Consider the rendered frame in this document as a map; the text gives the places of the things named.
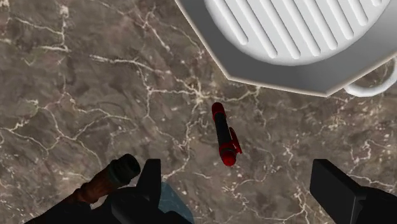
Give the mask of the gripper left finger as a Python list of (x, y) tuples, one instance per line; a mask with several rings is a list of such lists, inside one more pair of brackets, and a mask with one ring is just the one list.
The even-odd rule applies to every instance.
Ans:
[(120, 224), (193, 224), (176, 211), (159, 208), (161, 191), (161, 161), (148, 159), (135, 187), (114, 192), (111, 213)]

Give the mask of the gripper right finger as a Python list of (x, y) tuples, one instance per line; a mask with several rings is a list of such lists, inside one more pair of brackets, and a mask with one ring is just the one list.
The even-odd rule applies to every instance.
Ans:
[(336, 224), (397, 224), (397, 196), (359, 185), (327, 159), (313, 160), (310, 194)]

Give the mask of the blue flat object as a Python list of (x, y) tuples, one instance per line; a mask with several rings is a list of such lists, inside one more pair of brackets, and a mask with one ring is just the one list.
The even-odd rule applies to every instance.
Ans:
[(163, 212), (175, 211), (186, 218), (191, 224), (195, 224), (193, 214), (179, 195), (166, 183), (161, 184), (161, 196), (158, 208)]

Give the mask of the brown bottle with dark cap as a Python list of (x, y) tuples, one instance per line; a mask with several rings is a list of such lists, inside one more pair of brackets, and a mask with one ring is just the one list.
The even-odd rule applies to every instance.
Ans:
[(129, 184), (140, 172), (136, 158), (125, 154), (112, 160), (65, 199), (24, 224), (85, 224), (91, 219), (91, 204)]

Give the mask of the red and black pen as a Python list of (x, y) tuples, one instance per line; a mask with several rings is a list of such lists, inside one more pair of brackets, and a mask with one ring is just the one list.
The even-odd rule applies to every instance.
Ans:
[(216, 134), (219, 145), (219, 155), (226, 166), (233, 166), (236, 163), (237, 154), (242, 153), (237, 135), (233, 128), (229, 127), (222, 103), (215, 102), (212, 105), (212, 119), (216, 127)]

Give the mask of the grey octagonal white ribbed appliance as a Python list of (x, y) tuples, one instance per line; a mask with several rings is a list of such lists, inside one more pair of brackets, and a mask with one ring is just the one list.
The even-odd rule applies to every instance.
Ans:
[(227, 79), (328, 97), (397, 83), (397, 0), (175, 0)]

